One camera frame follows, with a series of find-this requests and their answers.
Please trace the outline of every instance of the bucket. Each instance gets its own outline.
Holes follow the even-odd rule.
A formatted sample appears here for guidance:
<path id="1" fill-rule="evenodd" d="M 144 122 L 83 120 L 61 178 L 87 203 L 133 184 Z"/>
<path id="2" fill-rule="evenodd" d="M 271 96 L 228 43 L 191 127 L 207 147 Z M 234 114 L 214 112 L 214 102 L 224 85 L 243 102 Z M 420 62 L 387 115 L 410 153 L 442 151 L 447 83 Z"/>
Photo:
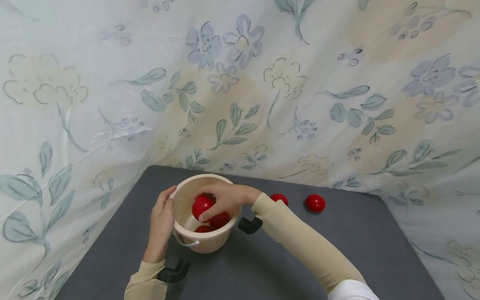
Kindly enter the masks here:
<path id="1" fill-rule="evenodd" d="M 190 248 L 197 253 L 212 253 L 220 249 L 237 222 L 241 207 L 234 207 L 227 211 L 231 220 L 222 228 L 211 232 L 195 232 L 201 225 L 192 215 L 193 196 L 199 188 L 217 182 L 232 183 L 230 180 L 215 174 L 201 174 L 182 181 L 175 192 L 170 196 L 174 199 L 173 216 L 175 225 L 173 234 L 180 245 Z"/>

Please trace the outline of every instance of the floral curtain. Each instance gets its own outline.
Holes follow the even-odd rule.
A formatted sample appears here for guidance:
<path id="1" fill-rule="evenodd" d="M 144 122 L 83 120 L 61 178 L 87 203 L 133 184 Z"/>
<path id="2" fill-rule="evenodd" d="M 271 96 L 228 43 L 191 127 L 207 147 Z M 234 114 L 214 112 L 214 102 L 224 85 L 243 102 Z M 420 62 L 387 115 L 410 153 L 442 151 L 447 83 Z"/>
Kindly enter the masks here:
<path id="1" fill-rule="evenodd" d="M 480 300 L 476 0 L 0 0 L 0 298 L 54 299 L 150 165 L 379 195 Z"/>

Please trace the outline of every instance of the arm sleeve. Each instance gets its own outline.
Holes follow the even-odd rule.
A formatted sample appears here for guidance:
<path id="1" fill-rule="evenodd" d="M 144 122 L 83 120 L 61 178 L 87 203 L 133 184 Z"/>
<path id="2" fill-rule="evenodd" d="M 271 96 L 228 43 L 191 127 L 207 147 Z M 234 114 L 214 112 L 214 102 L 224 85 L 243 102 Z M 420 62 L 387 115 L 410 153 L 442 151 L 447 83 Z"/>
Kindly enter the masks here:
<path id="1" fill-rule="evenodd" d="M 165 260 L 157 264 L 140 263 L 138 272 L 130 277 L 125 289 L 125 300 L 164 300 L 167 284 L 155 277 L 165 267 Z"/>
<path id="2" fill-rule="evenodd" d="M 300 220 L 282 201 L 262 193 L 252 211 L 265 232 L 295 256 L 315 276 L 327 294 L 344 280 L 365 280 L 354 265 L 327 239 Z"/>

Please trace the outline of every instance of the black clamp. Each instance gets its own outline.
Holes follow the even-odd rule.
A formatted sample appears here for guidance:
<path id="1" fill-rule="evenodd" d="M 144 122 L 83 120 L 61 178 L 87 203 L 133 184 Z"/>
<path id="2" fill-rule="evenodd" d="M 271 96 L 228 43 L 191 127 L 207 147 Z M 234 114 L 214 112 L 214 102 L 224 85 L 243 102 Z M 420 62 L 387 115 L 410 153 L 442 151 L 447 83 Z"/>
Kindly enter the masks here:
<path id="1" fill-rule="evenodd" d="M 177 283 L 187 276 L 190 263 L 180 259 L 175 269 L 164 268 L 157 275 L 157 279 L 165 283 Z"/>
<path id="2" fill-rule="evenodd" d="M 239 222 L 239 229 L 246 234 L 254 234 L 262 228 L 264 222 L 260 218 L 253 218 L 252 221 L 248 220 L 247 218 L 242 218 Z"/>

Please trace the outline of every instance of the red tomato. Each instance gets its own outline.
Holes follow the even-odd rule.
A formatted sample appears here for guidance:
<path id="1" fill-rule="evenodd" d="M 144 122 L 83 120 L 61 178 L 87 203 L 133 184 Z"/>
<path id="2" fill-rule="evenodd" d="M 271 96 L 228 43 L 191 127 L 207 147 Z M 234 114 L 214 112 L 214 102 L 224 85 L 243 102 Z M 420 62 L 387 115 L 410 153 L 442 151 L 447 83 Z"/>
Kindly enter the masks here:
<path id="1" fill-rule="evenodd" d="M 195 198 L 192 204 L 192 215 L 197 219 L 200 217 L 201 214 L 204 213 L 204 211 L 210 209 L 215 204 L 215 200 L 213 197 L 209 195 L 200 195 Z"/>
<path id="2" fill-rule="evenodd" d="M 230 222 L 230 215 L 227 212 L 223 212 L 212 217 L 208 224 L 213 230 L 217 230 L 225 226 L 228 222 Z"/>
<path id="3" fill-rule="evenodd" d="M 213 229 L 207 225 L 202 225 L 202 226 L 199 226 L 197 229 L 195 229 L 195 232 L 201 232 L 201 233 L 210 232 L 210 231 L 213 231 Z"/>
<path id="4" fill-rule="evenodd" d="M 322 196 L 315 194 L 308 195 L 303 204 L 312 213 L 320 213 L 325 209 L 325 200 Z"/>
<path id="5" fill-rule="evenodd" d="M 278 200 L 282 200 L 283 203 L 285 203 L 285 205 L 288 206 L 288 200 L 287 200 L 287 198 L 286 198 L 284 195 L 282 195 L 282 194 L 272 194 L 272 195 L 270 196 L 270 198 L 271 198 L 273 201 L 275 201 L 275 202 L 277 202 Z"/>

